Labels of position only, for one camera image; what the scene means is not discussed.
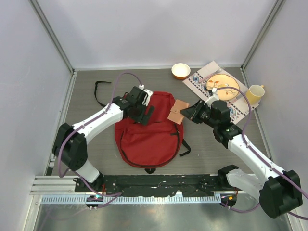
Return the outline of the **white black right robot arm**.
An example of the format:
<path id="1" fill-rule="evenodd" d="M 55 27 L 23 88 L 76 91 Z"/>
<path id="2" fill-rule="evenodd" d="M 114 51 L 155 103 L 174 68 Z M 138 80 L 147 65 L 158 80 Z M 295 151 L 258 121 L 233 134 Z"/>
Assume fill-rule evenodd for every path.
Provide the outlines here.
<path id="1" fill-rule="evenodd" d="M 298 174 L 293 170 L 285 171 L 256 148 L 231 122 L 226 102 L 218 100 L 208 104 L 200 100 L 180 113 L 196 124 L 209 125 L 216 140 L 242 159 L 254 173 L 251 176 L 238 168 L 230 170 L 217 178 L 221 189 L 235 187 L 243 190 L 258 200 L 270 218 L 277 218 L 303 204 Z"/>

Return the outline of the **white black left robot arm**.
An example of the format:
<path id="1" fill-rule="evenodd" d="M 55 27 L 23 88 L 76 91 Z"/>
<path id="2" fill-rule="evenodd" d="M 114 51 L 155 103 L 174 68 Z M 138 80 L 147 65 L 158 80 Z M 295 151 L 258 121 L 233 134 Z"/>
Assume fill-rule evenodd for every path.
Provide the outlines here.
<path id="1" fill-rule="evenodd" d="M 89 142 L 108 127 L 126 118 L 147 125 L 154 111 L 154 106 L 150 105 L 153 94 L 153 91 L 143 89 L 143 86 L 133 87 L 124 96 L 113 97 L 110 103 L 89 118 L 72 126 L 62 124 L 52 153 L 59 163 L 64 163 L 69 170 L 75 172 L 90 191 L 100 191 L 104 176 L 88 160 Z"/>

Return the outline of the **red student backpack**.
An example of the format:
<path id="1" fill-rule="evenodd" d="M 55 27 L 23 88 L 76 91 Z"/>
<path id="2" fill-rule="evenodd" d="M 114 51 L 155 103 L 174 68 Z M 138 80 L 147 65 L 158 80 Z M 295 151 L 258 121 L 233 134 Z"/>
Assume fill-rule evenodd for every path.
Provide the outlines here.
<path id="1" fill-rule="evenodd" d="M 191 152 L 183 139 L 183 125 L 168 120 L 175 99 L 171 93 L 155 91 L 150 99 L 154 112 L 146 126 L 125 118 L 115 124 L 115 142 L 122 159 L 129 165 L 143 168 L 148 174 L 173 160 L 181 146 L 187 148 L 180 156 Z"/>

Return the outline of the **brown leather wallet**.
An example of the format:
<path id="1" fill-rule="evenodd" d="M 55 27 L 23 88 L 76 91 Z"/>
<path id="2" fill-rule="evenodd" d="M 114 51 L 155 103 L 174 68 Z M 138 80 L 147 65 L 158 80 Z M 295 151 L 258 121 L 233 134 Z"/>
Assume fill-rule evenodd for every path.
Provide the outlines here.
<path id="1" fill-rule="evenodd" d="M 170 109 L 170 113 L 167 117 L 168 120 L 181 125 L 184 120 L 184 115 L 182 115 L 180 111 L 188 107 L 189 103 L 176 99 L 174 105 Z"/>

